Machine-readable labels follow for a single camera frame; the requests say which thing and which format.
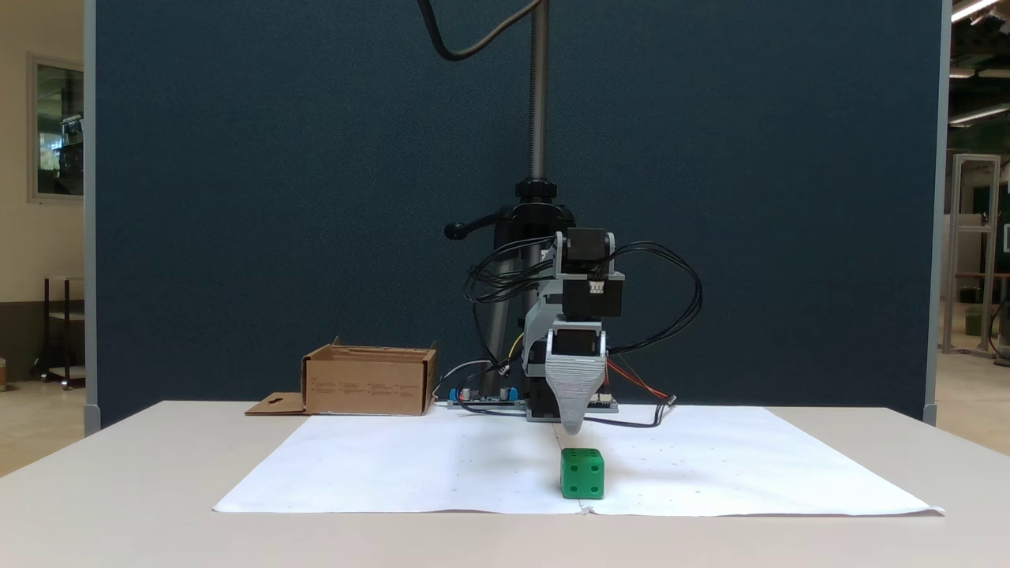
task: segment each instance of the green cube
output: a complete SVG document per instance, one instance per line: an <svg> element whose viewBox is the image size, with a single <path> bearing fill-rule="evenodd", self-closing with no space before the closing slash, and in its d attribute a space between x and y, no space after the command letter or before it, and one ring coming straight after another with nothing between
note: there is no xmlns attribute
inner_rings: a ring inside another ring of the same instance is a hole
<svg viewBox="0 0 1010 568"><path fill-rule="evenodd" d="M603 456L599 450L562 450L562 495L566 499L603 498Z"/></svg>

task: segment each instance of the ceiling light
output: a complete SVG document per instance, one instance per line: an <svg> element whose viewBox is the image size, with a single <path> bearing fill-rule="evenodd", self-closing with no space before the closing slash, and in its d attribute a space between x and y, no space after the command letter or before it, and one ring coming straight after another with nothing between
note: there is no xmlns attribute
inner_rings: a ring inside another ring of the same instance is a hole
<svg viewBox="0 0 1010 568"><path fill-rule="evenodd" d="M950 23L963 20L983 8L992 6L998 1L999 0L965 0L964 2L958 2L953 7L953 13L950 14Z"/></svg>
<svg viewBox="0 0 1010 568"><path fill-rule="evenodd" d="M974 112L952 116L950 117L950 120L947 121L947 123L951 125L957 125L963 122L976 120L978 118L984 118L986 116L992 116L993 114L999 114L1001 112L1006 112L1008 110L1010 110L1010 103L998 104L996 106L991 106L989 108L983 108L981 110L976 110Z"/></svg>

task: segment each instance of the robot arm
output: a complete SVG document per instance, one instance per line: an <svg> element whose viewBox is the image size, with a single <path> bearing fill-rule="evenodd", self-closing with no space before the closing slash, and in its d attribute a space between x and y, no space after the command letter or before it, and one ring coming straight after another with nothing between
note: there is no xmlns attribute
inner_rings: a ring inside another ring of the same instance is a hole
<svg viewBox="0 0 1010 568"><path fill-rule="evenodd" d="M602 318L621 314L624 275L613 269L614 251L613 233L603 229L559 231L543 253L552 274L539 284L537 301L526 313L523 371L546 381L570 435L582 429L590 399L603 384Z"/></svg>

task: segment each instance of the window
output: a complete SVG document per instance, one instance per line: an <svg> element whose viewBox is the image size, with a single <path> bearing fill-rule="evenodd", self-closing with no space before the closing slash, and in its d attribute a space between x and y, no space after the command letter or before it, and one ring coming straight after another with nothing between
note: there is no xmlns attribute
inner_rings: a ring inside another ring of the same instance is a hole
<svg viewBox="0 0 1010 568"><path fill-rule="evenodd" d="M28 200L84 195L84 73L79 64L28 56Z"/></svg>

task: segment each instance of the black cable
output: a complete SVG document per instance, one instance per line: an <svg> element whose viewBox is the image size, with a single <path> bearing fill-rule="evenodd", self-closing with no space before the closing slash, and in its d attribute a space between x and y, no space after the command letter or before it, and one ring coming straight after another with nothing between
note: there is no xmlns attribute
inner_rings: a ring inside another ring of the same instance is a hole
<svg viewBox="0 0 1010 568"><path fill-rule="evenodd" d="M525 239L499 247L478 263L477 266L471 267L467 272L467 280L463 291L464 297L473 303L495 303L536 289L539 282L552 278L550 276L539 276L544 270L550 268L550 261L543 261L532 266L527 266L522 270L513 270L501 274L491 272L488 267L491 263L497 260L504 260L520 249L531 245L545 245L553 240L554 236L552 235L539 239ZM491 290L481 292L479 290L480 285L488 286Z"/></svg>
<svg viewBox="0 0 1010 568"><path fill-rule="evenodd" d="M593 272L593 278L602 279L603 273L606 270L607 266L615 258L621 255L626 255L629 253L636 253L636 252L648 253L650 255L660 257L670 262L674 266L680 268L681 270L683 270L688 276L690 276L694 280L694 294L692 295L691 302L688 304L687 308L685 308L685 310L676 320L674 320L673 323L671 323L667 327L664 327L660 332L652 334L651 336L640 342L609 349L608 352L611 355L619 355L622 353L637 351L639 349L643 349L651 345L658 344L664 340L668 340L676 336L677 334L683 332L685 328L687 328L688 325L691 324L692 321L694 321L695 317L698 316L698 313L701 311L702 302L704 299L704 286L702 285L701 277L698 276L698 273L695 272L694 269L691 268L691 266L684 261L684 259L677 256L676 253L664 247L663 245L660 245L659 243L652 241L637 241L634 243L630 243L628 245L624 245L622 247L618 247L617 249L614 250L613 253L608 255L600 262L600 265Z"/></svg>
<svg viewBox="0 0 1010 568"><path fill-rule="evenodd" d="M463 50L461 52L453 52L445 46L445 42L442 41L441 32L438 30L438 20L435 19L435 12L431 9L431 2L428 0L417 0L417 6L421 9L421 16L424 18L424 26L428 28L428 35L431 37L431 44L435 48L435 53L437 53L443 60L458 62L463 61L471 56L477 55L481 50L486 48L488 43L498 37L501 32L508 29L512 24L521 20L529 12L533 11L540 3L540 0L533 0L526 5L525 8L519 10L518 12L512 14L505 21L498 24L491 30L491 33L487 34L484 39L481 39L477 43Z"/></svg>
<svg viewBox="0 0 1010 568"><path fill-rule="evenodd" d="M474 408L473 406L470 406L469 404L467 404L463 400L463 388L465 386L467 386L468 384L470 384L471 381L473 381L477 377L480 377L484 373L498 372L498 371L504 369L506 365L509 365L510 363L518 361L520 357L521 357L521 353L517 353L517 354L513 355L512 357L510 357L509 359L506 359L506 360L503 360L503 361L499 361L498 363L492 365L491 367L488 367L487 369L485 369L483 371L474 373L473 375L470 375L466 379L463 379L462 381L460 381L459 383L457 383L457 385L456 385L456 403L459 404L460 407L463 408L464 410L467 410L468 412L473 412L475 414L487 414L487 415L490 415L490 416L521 416L521 417L526 417L526 414L518 414L518 413L515 413L515 412L496 412L494 410L485 410L484 408Z"/></svg>
<svg viewBox="0 0 1010 568"><path fill-rule="evenodd" d="M655 428L661 423L663 423L663 418L666 416L664 410L667 408L673 408L675 400L677 400L676 396L668 396L667 398L664 398L659 403L656 403L655 413L652 415L652 421L649 423L625 422L623 420L611 420L608 418L596 418L593 416L586 416L583 419L586 420L587 422L596 422L599 424L617 425L623 428Z"/></svg>
<svg viewBox="0 0 1010 568"><path fill-rule="evenodd" d="M471 361L470 363L464 363L463 365L460 365L459 367L456 367L454 369L452 369L451 371L449 371L445 375L442 375L442 378L438 379L438 382L435 383L435 386L431 387L431 395L434 396L435 399L437 399L438 398L438 387L440 387L442 385L442 383L445 382L445 379L449 378L449 376L451 376L454 372L458 372L461 369L463 369L463 368L465 368L465 367L467 367L469 365L478 365L478 364L480 364L480 365L487 365L487 363L488 363L487 361Z"/></svg>

